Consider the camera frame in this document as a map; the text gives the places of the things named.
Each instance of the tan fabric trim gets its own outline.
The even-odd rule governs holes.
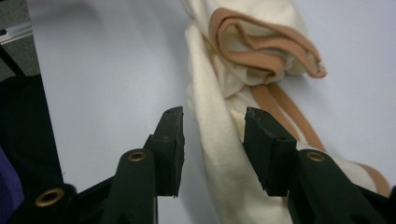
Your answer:
[[[251,86],[250,91],[261,109],[270,113],[295,139],[300,140],[296,130],[280,111],[268,86]]]
[[[225,33],[227,28],[234,24],[239,24],[238,20],[229,19],[223,22],[218,29],[219,34]],[[219,52],[222,52],[223,56],[232,63],[270,71],[271,75],[267,78],[268,81],[276,79],[276,77],[281,76],[285,72],[286,62],[279,55],[257,51],[241,52],[228,50],[224,45],[224,41],[221,41],[221,39],[219,40],[216,49]]]
[[[289,98],[289,96],[275,83],[268,85],[268,89],[276,100],[277,104],[291,117],[297,127],[303,133],[306,139],[306,143],[312,147],[315,147],[323,152],[326,152],[325,147],[320,142],[317,134],[305,118],[303,113],[297,107],[297,105]]]
[[[274,118],[281,123],[286,130],[297,140],[297,131],[282,114],[279,107],[289,115],[297,127],[300,129],[305,137],[306,143],[315,147],[323,152],[326,152],[325,147],[321,144],[317,134],[315,133],[308,120],[304,117],[303,113],[297,105],[289,98],[289,96],[282,91],[275,83],[268,85],[252,86],[250,91],[257,104],[261,109],[268,111]]]
[[[263,38],[263,36],[246,35],[239,21],[251,22],[252,24],[273,30],[277,32],[278,36]],[[236,52],[226,48],[221,39],[229,26],[235,26],[242,39],[245,43],[250,45],[251,48],[255,46],[253,51]],[[321,59],[315,46],[299,32],[287,26],[258,21],[239,12],[231,11],[226,8],[218,8],[213,12],[210,18],[209,40],[214,45],[214,48],[227,60],[244,66],[270,70],[274,73],[275,77],[283,74],[283,71],[278,69],[278,58],[280,57],[268,52],[258,52],[254,50],[283,49],[300,60],[311,77],[326,76],[326,71],[321,65]],[[275,42],[272,41],[270,45],[266,45],[265,42],[268,42],[268,40],[275,40]],[[314,64],[309,62],[311,57],[314,58]]]
[[[373,167],[360,163],[357,164],[361,166],[361,168],[363,168],[367,172],[367,174],[373,179],[376,187],[376,192],[378,194],[381,194],[382,196],[389,197],[390,185],[388,180]]]

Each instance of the brass screw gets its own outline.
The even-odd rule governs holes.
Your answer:
[[[129,155],[128,159],[130,161],[142,161],[147,157],[146,153],[144,152],[133,152]]]
[[[311,160],[311,161],[319,161],[319,162],[321,162],[321,161],[325,161],[326,160],[326,158],[323,155],[321,155],[321,154],[319,154],[317,152],[313,152],[313,151],[307,152],[306,153],[306,157],[308,157],[309,160]]]
[[[63,196],[63,189],[49,189],[35,199],[35,205],[37,207],[47,207],[59,202]]]

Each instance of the black plastic mount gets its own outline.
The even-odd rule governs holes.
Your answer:
[[[327,154],[296,149],[269,113],[249,107],[244,146],[269,196],[289,196],[293,223],[396,223],[396,188],[389,198],[352,184]]]
[[[183,109],[163,116],[141,149],[120,157],[114,176],[77,194],[63,184],[26,198],[8,224],[154,224],[157,196],[177,196],[184,163]]]

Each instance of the white tabletop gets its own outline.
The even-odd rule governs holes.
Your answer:
[[[396,185],[396,2],[296,0],[327,65],[324,79],[281,82],[328,151]],[[186,160],[160,223],[216,223],[205,188],[179,0],[29,0],[35,46],[64,181],[79,191],[114,175],[164,110],[183,105]]]

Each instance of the cream fabric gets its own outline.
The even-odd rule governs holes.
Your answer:
[[[270,198],[262,191],[242,145],[247,106],[259,107],[248,86],[262,84],[263,77],[268,74],[255,73],[248,67],[227,62],[213,48],[207,29],[212,13],[219,7],[289,26],[306,35],[301,17],[288,0],[186,0],[185,4],[191,14],[191,23],[186,30],[192,78],[188,90],[189,106],[199,125],[207,187],[219,222],[291,223],[287,200]],[[258,29],[257,32],[263,34],[258,27],[247,27],[251,33]],[[237,43],[228,42],[230,48],[247,50]],[[287,52],[275,53],[287,62],[286,70],[295,74],[304,71]],[[297,148],[312,147],[302,138]],[[334,160],[354,183],[375,190],[375,183],[359,165]]]

